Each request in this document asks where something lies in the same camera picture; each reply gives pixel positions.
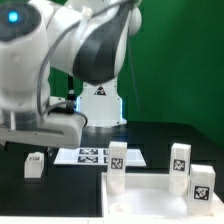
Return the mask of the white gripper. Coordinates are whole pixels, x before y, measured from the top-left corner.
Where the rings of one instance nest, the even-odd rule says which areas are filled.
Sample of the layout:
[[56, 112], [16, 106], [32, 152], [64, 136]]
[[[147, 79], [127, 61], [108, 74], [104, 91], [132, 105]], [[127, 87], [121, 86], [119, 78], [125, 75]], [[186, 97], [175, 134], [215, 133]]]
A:
[[12, 142], [74, 149], [81, 144], [82, 130], [86, 123], [87, 119], [80, 114], [59, 113], [50, 113], [38, 128], [32, 130], [10, 130], [0, 123], [0, 145]]

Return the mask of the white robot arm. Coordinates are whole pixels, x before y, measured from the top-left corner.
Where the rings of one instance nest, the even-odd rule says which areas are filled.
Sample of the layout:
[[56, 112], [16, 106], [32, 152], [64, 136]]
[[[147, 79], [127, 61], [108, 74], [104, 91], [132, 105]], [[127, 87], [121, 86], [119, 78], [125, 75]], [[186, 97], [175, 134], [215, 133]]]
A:
[[136, 0], [0, 3], [0, 145], [79, 146], [87, 117], [50, 96], [50, 69], [92, 85], [112, 80], [141, 22]]

